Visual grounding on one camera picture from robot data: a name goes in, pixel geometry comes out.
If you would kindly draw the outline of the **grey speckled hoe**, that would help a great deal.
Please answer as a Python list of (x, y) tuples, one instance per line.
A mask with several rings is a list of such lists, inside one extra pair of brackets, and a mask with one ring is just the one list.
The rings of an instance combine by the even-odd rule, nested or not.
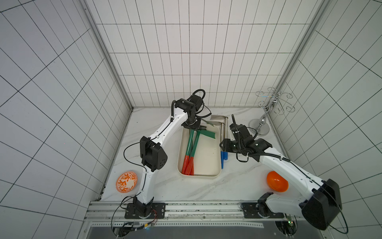
[(194, 162), (191, 164), (191, 172), (190, 175), (194, 175)]

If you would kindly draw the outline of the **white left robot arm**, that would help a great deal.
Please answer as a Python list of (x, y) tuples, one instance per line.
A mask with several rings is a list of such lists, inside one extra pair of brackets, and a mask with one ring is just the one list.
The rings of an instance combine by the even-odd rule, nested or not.
[(138, 142), (142, 159), (140, 166), (143, 168), (144, 178), (140, 185), (140, 192), (132, 198), (132, 205), (140, 217), (148, 217), (153, 210), (153, 193), (157, 174), (168, 159), (164, 146), (178, 128), (182, 126), (190, 130), (191, 139), (188, 146), (192, 150), (196, 149), (201, 135), (215, 138), (215, 133), (207, 131), (207, 128), (201, 125), (202, 119), (210, 116), (211, 113), (204, 116), (198, 115), (205, 108), (205, 96), (205, 90), (198, 89), (187, 99), (173, 100), (171, 114), (167, 120), (153, 134), (142, 137)]

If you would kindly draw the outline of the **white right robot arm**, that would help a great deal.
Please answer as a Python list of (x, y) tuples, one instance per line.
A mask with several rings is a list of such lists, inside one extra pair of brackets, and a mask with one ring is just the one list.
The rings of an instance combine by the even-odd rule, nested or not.
[(296, 197), (266, 192), (254, 207), (259, 217), (267, 219), (277, 213), (303, 217), (313, 227), (324, 231), (337, 216), (344, 216), (339, 185), (335, 181), (322, 180), (302, 169), (266, 140), (256, 139), (245, 125), (237, 124), (235, 118), (229, 128), (234, 139), (222, 140), (220, 148), (223, 151), (268, 166), (299, 192)]

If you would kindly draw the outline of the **cream plastic storage box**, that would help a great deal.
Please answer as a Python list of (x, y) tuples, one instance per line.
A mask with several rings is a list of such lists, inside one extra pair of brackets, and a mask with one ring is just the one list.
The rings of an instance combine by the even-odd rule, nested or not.
[(184, 157), (186, 155), (187, 144), (189, 141), (189, 130), (185, 128), (182, 129), (177, 167), (178, 172), (184, 177), (212, 179), (218, 177), (221, 173), (219, 128), (209, 124), (202, 125), (206, 126), (207, 131), (215, 133), (215, 139), (205, 135), (200, 136), (194, 157), (194, 175), (182, 174)]

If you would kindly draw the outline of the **chrome cup rack stand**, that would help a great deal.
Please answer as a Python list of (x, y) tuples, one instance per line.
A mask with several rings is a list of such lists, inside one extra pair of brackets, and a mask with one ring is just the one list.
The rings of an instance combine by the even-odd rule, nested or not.
[(270, 132), (270, 125), (267, 120), (271, 113), (283, 115), (285, 112), (293, 113), (295, 106), (288, 102), (294, 96), (291, 93), (277, 91), (274, 87), (269, 87), (267, 91), (257, 91), (256, 96), (261, 100), (258, 106), (264, 110), (263, 115), (259, 119), (253, 119), (249, 122), (248, 129), (255, 136), (265, 136)]

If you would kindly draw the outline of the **orange plastic bowl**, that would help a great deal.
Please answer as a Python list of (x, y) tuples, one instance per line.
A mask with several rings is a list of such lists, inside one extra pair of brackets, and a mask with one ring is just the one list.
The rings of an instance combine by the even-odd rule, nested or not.
[(267, 174), (267, 185), (276, 192), (286, 192), (289, 188), (289, 183), (275, 171)]

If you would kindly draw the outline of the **orange patterned white bowl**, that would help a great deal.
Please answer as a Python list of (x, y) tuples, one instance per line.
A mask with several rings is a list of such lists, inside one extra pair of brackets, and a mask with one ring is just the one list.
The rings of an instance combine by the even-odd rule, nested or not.
[(127, 171), (122, 173), (116, 183), (115, 187), (119, 193), (128, 193), (132, 191), (138, 182), (138, 176), (133, 171)]

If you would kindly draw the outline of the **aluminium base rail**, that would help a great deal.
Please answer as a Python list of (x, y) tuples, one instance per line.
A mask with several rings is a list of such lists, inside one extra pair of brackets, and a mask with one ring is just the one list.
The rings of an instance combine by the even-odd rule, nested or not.
[(91, 202), (85, 221), (91, 226), (122, 227), (128, 223), (134, 227), (148, 224), (150, 227), (250, 227), (263, 229), (266, 223), (305, 222), (302, 217), (272, 213), (260, 217), (256, 203), (251, 201), (158, 201), (153, 203), (148, 215), (140, 214), (130, 202)]

